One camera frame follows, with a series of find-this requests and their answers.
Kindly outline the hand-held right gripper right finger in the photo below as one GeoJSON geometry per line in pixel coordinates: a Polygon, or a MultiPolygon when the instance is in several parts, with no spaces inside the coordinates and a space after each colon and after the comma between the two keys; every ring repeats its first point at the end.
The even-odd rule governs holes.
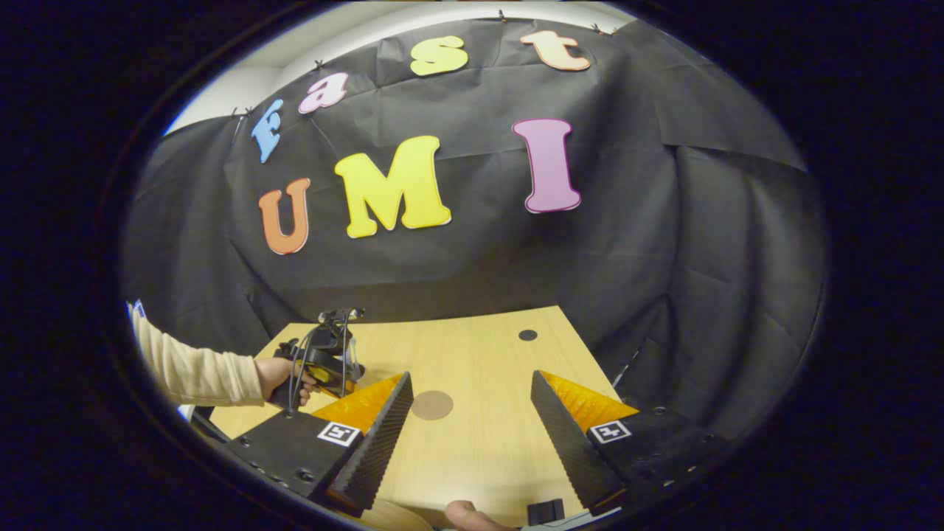
{"type": "Polygon", "coordinates": [[[530,400],[593,516],[662,503],[731,447],[728,438],[667,407],[626,404],[549,371],[532,374],[530,400]]]}

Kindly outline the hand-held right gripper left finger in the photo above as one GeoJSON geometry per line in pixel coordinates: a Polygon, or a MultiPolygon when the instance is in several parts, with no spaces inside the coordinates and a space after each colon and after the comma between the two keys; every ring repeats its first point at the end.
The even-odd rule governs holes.
{"type": "Polygon", "coordinates": [[[413,402],[404,371],[316,412],[274,414],[223,449],[304,499],[360,517],[373,507],[413,402]]]}

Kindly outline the round brown coaster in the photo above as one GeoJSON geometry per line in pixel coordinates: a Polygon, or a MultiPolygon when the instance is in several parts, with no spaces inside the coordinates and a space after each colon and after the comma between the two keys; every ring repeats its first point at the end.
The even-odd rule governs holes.
{"type": "Polygon", "coordinates": [[[453,399],[448,393],[440,390],[429,390],[414,397],[411,411],[418,419],[435,421],[445,419],[452,413],[453,407],[453,399]]]}

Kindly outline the wooden desktop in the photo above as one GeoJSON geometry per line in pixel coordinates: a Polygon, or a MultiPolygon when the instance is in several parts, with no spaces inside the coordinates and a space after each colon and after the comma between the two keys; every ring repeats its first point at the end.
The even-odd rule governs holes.
{"type": "Polygon", "coordinates": [[[466,500],[507,527],[530,504],[563,502],[563,531],[586,517],[532,401],[532,374],[549,371],[614,399],[616,390],[559,307],[432,322],[354,322],[369,386],[408,371],[415,403],[444,394],[449,413],[411,412],[374,510],[361,524],[382,531],[446,528],[447,503],[466,500]]]}

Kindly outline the black backdrop cloth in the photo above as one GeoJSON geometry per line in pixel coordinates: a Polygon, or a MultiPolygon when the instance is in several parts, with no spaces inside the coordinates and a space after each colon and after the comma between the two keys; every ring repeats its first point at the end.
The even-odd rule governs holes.
{"type": "Polygon", "coordinates": [[[775,118],[644,21],[449,21],[165,135],[122,299],[249,353],[361,307],[418,322],[558,306],[617,391],[737,437],[822,309],[816,182],[775,118]]]}

